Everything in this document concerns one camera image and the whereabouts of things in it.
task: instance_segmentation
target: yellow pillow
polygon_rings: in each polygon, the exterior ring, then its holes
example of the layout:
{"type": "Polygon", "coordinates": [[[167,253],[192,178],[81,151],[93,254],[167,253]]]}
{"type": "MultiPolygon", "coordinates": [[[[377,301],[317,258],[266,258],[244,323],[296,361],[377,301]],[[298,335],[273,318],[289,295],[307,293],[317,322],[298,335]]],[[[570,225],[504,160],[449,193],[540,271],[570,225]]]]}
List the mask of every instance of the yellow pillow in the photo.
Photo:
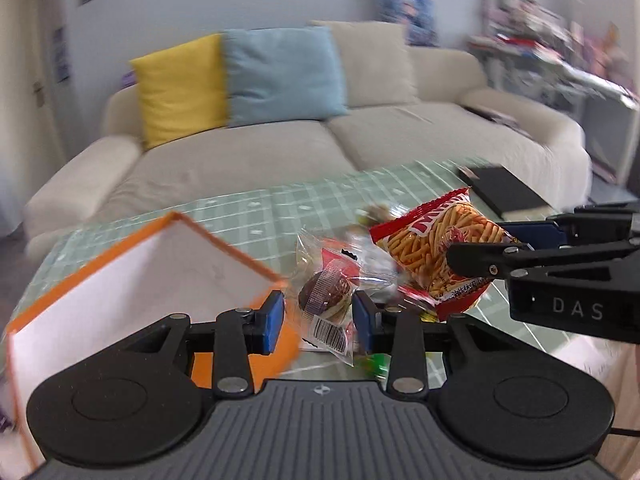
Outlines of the yellow pillow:
{"type": "Polygon", "coordinates": [[[150,150],[228,122],[222,35],[131,61],[150,150]]]}

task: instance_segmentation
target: gray ribbed panel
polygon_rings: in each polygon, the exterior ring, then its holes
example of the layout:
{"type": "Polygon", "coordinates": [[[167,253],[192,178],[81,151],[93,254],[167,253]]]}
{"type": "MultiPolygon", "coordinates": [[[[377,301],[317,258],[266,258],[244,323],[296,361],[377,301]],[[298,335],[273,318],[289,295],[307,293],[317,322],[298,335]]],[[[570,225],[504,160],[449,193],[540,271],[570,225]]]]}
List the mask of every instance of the gray ribbed panel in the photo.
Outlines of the gray ribbed panel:
{"type": "Polygon", "coordinates": [[[270,381],[257,396],[221,402],[203,430],[144,465],[81,470],[49,462],[33,480],[610,480],[593,462],[523,472],[459,450],[421,404],[373,382],[270,381]]]}

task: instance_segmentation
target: blue pillow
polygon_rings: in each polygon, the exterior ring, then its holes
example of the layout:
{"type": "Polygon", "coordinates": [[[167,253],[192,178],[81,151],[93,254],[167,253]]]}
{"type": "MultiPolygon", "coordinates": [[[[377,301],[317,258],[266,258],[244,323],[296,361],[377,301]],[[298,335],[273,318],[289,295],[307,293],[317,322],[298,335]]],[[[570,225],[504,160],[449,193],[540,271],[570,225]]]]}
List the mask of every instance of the blue pillow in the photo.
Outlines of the blue pillow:
{"type": "Polygon", "coordinates": [[[406,42],[414,46],[437,46],[438,35],[431,0],[376,0],[382,22],[406,25],[406,42]]]}
{"type": "Polygon", "coordinates": [[[344,74],[329,28],[227,30],[223,45],[229,126],[347,113],[344,74]]]}

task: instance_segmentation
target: green plaid tablecloth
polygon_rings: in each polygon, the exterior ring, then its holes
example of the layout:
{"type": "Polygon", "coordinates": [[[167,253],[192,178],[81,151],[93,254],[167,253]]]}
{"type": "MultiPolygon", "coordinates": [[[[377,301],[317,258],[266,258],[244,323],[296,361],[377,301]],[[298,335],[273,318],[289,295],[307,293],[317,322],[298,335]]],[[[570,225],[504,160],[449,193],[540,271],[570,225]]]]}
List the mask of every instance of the green plaid tablecloth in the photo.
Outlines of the green plaid tablecloth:
{"type": "MultiPolygon", "coordinates": [[[[484,161],[467,159],[460,163],[472,166],[484,161]]],[[[14,317],[65,276],[169,210],[186,213],[227,243],[287,275],[295,266],[296,237],[300,229],[330,233],[353,224],[356,210],[370,204],[399,203],[414,208],[429,202],[465,186],[455,174],[456,166],[457,163],[450,160],[414,162],[311,184],[290,184],[196,200],[109,224],[88,225],[58,241],[27,287],[14,317]]],[[[488,218],[497,219],[480,199],[473,197],[472,201],[488,218]]],[[[469,313],[547,352],[568,340],[563,332],[511,320],[503,282],[494,282],[469,313]]],[[[444,368],[439,354],[429,359],[429,369],[431,386],[441,384],[444,368]]],[[[285,376],[331,380],[356,378],[361,373],[330,354],[304,352],[285,376]]]]}

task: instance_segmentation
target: sofa backrest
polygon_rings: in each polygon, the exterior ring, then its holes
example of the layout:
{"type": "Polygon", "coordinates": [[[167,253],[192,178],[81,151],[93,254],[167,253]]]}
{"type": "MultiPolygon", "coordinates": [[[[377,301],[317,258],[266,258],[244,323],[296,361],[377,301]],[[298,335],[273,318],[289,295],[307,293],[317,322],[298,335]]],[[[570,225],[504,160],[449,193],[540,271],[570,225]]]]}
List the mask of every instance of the sofa backrest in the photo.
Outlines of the sofa backrest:
{"type": "MultiPolygon", "coordinates": [[[[456,103],[463,94],[487,85],[478,60],[467,52],[447,48],[412,46],[418,97],[422,101],[456,103]]],[[[143,121],[136,85],[120,90],[107,102],[102,135],[130,135],[143,140],[143,121]]]]}
{"type": "Polygon", "coordinates": [[[421,101],[457,103],[462,94],[487,85],[480,62],[468,52],[450,48],[409,48],[421,101]]]}

